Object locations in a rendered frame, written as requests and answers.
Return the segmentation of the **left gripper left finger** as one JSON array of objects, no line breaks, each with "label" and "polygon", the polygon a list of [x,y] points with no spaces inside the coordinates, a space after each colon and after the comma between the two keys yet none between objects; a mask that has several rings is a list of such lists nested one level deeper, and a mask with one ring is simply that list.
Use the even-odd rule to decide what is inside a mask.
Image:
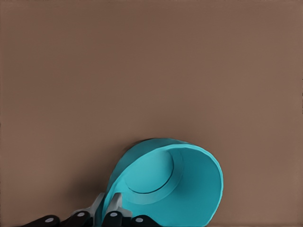
[{"label": "left gripper left finger", "polygon": [[61,222],[61,227],[95,227],[98,209],[104,199],[105,193],[100,193],[88,208],[74,211],[66,220]]}]

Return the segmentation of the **teal bowl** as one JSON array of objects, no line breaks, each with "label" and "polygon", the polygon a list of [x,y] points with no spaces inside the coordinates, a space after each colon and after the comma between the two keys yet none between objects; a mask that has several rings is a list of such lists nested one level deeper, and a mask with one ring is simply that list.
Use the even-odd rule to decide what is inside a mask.
[{"label": "teal bowl", "polygon": [[134,216],[146,215],[165,227],[204,227],[223,195],[219,162],[205,149],[170,138],[132,145],[108,181],[102,213],[115,194]]}]

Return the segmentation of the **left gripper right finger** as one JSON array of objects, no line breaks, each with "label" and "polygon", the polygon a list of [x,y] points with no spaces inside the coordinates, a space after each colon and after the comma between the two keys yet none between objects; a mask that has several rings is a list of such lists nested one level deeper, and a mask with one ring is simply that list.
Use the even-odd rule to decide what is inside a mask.
[{"label": "left gripper right finger", "polygon": [[132,212],[123,208],[121,193],[115,193],[104,216],[102,227],[131,227]]}]

